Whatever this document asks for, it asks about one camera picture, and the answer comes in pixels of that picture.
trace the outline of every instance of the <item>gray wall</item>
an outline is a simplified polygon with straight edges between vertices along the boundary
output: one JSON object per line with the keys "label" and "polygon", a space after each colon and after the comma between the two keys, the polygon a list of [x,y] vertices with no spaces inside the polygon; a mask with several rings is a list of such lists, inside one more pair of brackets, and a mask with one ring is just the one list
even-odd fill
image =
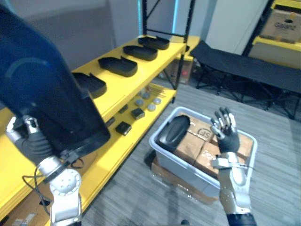
{"label": "gray wall", "polygon": [[[190,35],[200,36],[201,39],[206,40],[216,2],[217,0],[196,0]],[[190,1],[188,0],[178,0],[178,10],[176,11],[176,20],[174,22],[174,31],[176,33],[185,33],[189,5]]]}
{"label": "gray wall", "polygon": [[111,6],[107,0],[11,0],[17,15],[48,37],[70,69],[115,45]]}
{"label": "gray wall", "polygon": [[[147,11],[148,13],[156,3],[156,0],[147,1]],[[147,20],[148,28],[172,32],[173,28],[173,18],[174,18],[174,3],[175,0],[162,0],[157,5],[156,9],[153,11],[149,19]],[[162,38],[169,38],[169,35],[158,34],[150,32],[151,35],[158,35]]]}
{"label": "gray wall", "polygon": [[[148,0],[149,11],[155,2]],[[50,39],[71,70],[139,35],[137,0],[0,0],[0,3]],[[173,15],[174,0],[163,0],[150,17],[149,27],[171,32]]]}

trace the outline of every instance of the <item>black robotic glove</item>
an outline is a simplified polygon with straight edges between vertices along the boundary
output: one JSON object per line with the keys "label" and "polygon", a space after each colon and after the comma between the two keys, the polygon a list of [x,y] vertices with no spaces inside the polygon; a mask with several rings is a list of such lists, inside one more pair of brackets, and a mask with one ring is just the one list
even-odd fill
{"label": "black robotic glove", "polygon": [[240,144],[234,115],[227,107],[224,109],[220,107],[220,111],[222,117],[218,111],[215,112],[218,121],[211,119],[211,130],[217,136],[218,147],[221,153],[236,153]]}

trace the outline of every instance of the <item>black plastic tray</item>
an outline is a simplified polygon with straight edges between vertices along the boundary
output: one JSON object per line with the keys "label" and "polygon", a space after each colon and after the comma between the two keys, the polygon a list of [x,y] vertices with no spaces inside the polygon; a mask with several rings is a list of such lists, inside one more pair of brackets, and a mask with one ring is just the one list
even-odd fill
{"label": "black plastic tray", "polygon": [[140,46],[125,46],[123,52],[136,58],[151,61],[156,59],[158,51],[155,48],[140,47]]}
{"label": "black plastic tray", "polygon": [[95,77],[92,73],[88,75],[84,73],[72,73],[79,86],[88,89],[93,98],[100,97],[107,91],[106,83]]}
{"label": "black plastic tray", "polygon": [[169,40],[163,39],[157,36],[157,38],[151,37],[143,37],[138,38],[138,43],[143,46],[147,46],[149,48],[156,48],[156,49],[167,49],[169,46]]}
{"label": "black plastic tray", "polygon": [[125,77],[131,77],[138,69],[137,63],[124,57],[117,59],[114,57],[105,57],[98,60],[99,65],[110,72]]}

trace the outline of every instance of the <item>cardboard box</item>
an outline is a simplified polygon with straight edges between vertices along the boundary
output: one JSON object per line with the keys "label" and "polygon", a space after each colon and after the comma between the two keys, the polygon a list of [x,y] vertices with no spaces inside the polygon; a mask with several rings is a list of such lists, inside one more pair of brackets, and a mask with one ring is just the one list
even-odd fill
{"label": "cardboard box", "polygon": [[[168,73],[168,75],[171,78],[171,81],[175,82],[177,73],[178,73],[178,67],[179,67],[179,60],[175,59],[173,62],[171,62],[166,68],[165,71]],[[194,61],[186,61],[184,60],[183,66],[182,66],[182,73],[180,76],[180,83],[187,84],[190,78],[191,71],[194,67]]]}
{"label": "cardboard box", "polygon": [[213,137],[213,132],[210,129],[211,125],[190,115],[187,116],[190,118],[190,127],[188,131],[196,134],[199,138],[203,139],[206,142],[210,141]]}
{"label": "cardboard box", "polygon": [[266,22],[260,37],[289,43],[301,41],[301,15],[275,9]]}
{"label": "cardboard box", "polygon": [[211,144],[218,146],[217,137],[216,135],[213,136],[213,138],[210,141]]}
{"label": "cardboard box", "polygon": [[187,133],[174,154],[193,165],[204,143],[204,140]]}
{"label": "cardboard box", "polygon": [[238,136],[239,136],[240,147],[237,155],[243,158],[244,160],[246,160],[251,154],[251,150],[253,147],[253,140],[242,134],[239,134]]}
{"label": "cardboard box", "polygon": [[191,195],[192,197],[196,198],[197,200],[212,204],[214,201],[218,200],[218,197],[208,197],[201,193],[199,190],[197,190],[195,187],[191,186],[181,178],[177,177],[175,174],[169,172],[165,168],[161,167],[155,158],[154,161],[151,164],[151,171],[162,177],[162,179],[168,183],[171,183],[173,186],[176,186],[180,189],[182,189],[184,192],[186,192],[188,195]]}
{"label": "cardboard box", "polygon": [[[199,170],[205,172],[206,174],[217,178],[218,169],[214,169],[211,166],[211,161],[216,159],[216,156],[220,154],[220,149],[218,146],[215,146],[209,142],[206,142],[203,145],[202,151],[198,155],[194,166]],[[245,160],[238,156],[238,161],[240,163],[245,163]]]}

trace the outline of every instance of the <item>small black box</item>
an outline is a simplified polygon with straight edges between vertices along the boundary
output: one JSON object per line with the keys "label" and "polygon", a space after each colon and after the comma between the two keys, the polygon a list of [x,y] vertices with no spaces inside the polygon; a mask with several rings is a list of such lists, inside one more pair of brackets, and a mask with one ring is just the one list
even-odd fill
{"label": "small black box", "polygon": [[122,134],[122,135],[126,135],[128,134],[128,132],[132,129],[130,124],[127,124],[126,122],[122,121],[116,128],[115,130]]}
{"label": "small black box", "polygon": [[132,110],[131,114],[132,114],[133,118],[136,119],[136,120],[138,120],[138,119],[145,116],[144,111],[140,107]]}
{"label": "small black box", "polygon": [[118,112],[119,112],[120,114],[122,114],[122,113],[125,112],[127,109],[128,109],[128,106],[127,106],[127,105],[124,105]]}

